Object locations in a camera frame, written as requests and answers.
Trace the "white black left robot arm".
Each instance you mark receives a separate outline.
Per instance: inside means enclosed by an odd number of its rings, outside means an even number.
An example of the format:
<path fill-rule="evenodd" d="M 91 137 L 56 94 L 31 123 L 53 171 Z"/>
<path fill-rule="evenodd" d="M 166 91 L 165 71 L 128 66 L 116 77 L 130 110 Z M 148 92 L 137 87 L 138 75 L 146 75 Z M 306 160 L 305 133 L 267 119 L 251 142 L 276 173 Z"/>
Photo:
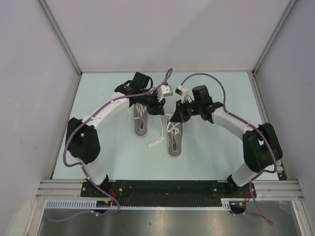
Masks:
<path fill-rule="evenodd" d="M 172 88 L 166 80 L 154 88 L 150 76 L 136 72 L 132 80 L 117 86 L 109 100 L 96 111 L 68 121 L 63 155 L 69 152 L 77 159 L 87 178 L 93 182 L 91 190 L 97 196 L 102 197 L 109 190 L 108 175 L 98 161 L 100 133 L 110 121 L 132 107 L 135 134 L 144 137 L 148 130 L 148 115 L 164 115 L 165 97 L 171 94 Z"/>

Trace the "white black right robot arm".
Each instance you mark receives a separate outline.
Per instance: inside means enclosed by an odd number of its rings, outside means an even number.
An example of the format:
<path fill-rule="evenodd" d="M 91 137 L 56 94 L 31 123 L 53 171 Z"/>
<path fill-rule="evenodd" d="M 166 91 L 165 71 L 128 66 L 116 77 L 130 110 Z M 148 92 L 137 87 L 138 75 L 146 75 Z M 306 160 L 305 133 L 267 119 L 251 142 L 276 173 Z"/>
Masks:
<path fill-rule="evenodd" d="M 243 142 L 244 162 L 231 174 L 227 181 L 227 192 L 232 197 L 239 197 L 245 186 L 269 166 L 276 166 L 283 157 L 278 137 L 270 123 L 253 124 L 225 110 L 221 102 L 213 102 L 205 85 L 192 89 L 194 99 L 189 102 L 189 91 L 183 86 L 175 90 L 180 95 L 176 109 L 170 118 L 173 126 L 171 135 L 178 135 L 182 123 L 192 116 L 200 116 L 203 120 L 218 125 L 234 134 Z"/>

